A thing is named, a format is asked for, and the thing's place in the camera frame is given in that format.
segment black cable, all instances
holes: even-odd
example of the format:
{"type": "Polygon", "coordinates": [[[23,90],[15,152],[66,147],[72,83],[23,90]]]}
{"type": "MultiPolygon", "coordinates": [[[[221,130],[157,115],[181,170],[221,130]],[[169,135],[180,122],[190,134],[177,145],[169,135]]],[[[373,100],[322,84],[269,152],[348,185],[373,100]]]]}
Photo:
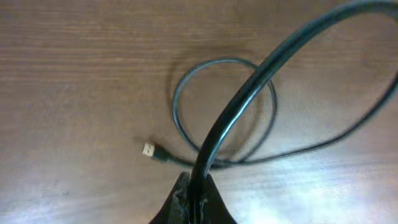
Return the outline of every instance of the black cable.
{"type": "MultiPolygon", "coordinates": [[[[195,151],[199,152],[200,147],[197,146],[193,141],[190,139],[188,134],[185,132],[183,126],[181,125],[180,118],[179,118],[179,112],[178,112],[178,101],[180,99],[181,92],[184,88],[184,86],[188,83],[188,81],[200,70],[203,70],[205,68],[208,68],[212,65],[217,65],[220,63],[240,63],[244,66],[247,66],[249,68],[253,68],[254,70],[258,68],[257,65],[253,64],[252,62],[240,58],[220,58],[216,60],[208,60],[206,62],[202,62],[198,64],[197,66],[193,67],[191,70],[189,70],[179,81],[175,91],[174,91],[174,96],[172,100],[172,114],[173,114],[173,119],[174,123],[180,132],[181,136],[188,142],[188,144],[194,149],[195,151]]],[[[269,124],[267,129],[264,131],[264,134],[261,136],[260,140],[254,145],[245,155],[241,156],[239,159],[232,161],[229,159],[215,159],[214,163],[212,164],[212,168],[226,168],[231,165],[237,165],[237,164],[245,164],[247,163],[246,160],[249,158],[251,155],[253,155],[261,146],[261,144],[267,139],[271,129],[274,126],[275,123],[275,117],[277,114],[277,95],[275,92],[274,84],[270,80],[267,85],[265,86],[266,92],[271,96],[270,101],[271,101],[271,116],[269,119],[269,124]]],[[[192,166],[195,165],[192,161],[188,161],[186,159],[179,158],[174,155],[170,155],[169,160],[176,162],[180,165],[183,166],[192,166]]]]}
{"type": "MultiPolygon", "coordinates": [[[[193,167],[188,191],[190,199],[190,223],[201,223],[202,181],[206,178],[221,143],[232,128],[233,124],[244,113],[245,109],[257,96],[262,87],[272,78],[275,72],[278,71],[278,69],[310,39],[333,24],[365,12],[384,13],[398,21],[398,4],[392,1],[359,1],[337,7],[324,16],[321,16],[318,20],[309,22],[304,27],[293,33],[260,64],[259,68],[254,71],[250,78],[234,95],[232,100],[216,120],[213,127],[210,129],[210,132],[200,149],[195,166],[193,167]]],[[[314,146],[259,159],[257,162],[252,162],[252,164],[286,156],[293,156],[304,152],[311,152],[347,138],[386,104],[388,99],[394,94],[397,86],[398,72],[381,99],[361,119],[336,137],[314,146]]]]}

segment wooden surface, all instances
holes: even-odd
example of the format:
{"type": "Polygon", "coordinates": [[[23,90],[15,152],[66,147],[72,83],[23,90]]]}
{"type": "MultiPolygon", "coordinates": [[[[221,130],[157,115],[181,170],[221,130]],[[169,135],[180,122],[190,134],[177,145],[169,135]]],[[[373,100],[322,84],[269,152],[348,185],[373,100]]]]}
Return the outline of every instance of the wooden surface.
{"type": "MultiPolygon", "coordinates": [[[[2,0],[0,222],[148,223],[187,169],[142,156],[142,143],[195,158],[170,117],[183,73],[221,56],[260,63],[341,2],[2,0]]],[[[359,16],[325,31],[274,78],[280,113],[256,156],[338,133],[397,69],[398,27],[388,18],[359,16]]],[[[220,65],[187,86],[182,116],[196,142],[249,74],[220,65]]],[[[261,97],[226,145],[255,141],[253,126],[267,119],[261,97]]],[[[214,172],[232,216],[256,224],[397,223],[397,103],[395,96],[323,151],[214,172]]]]}

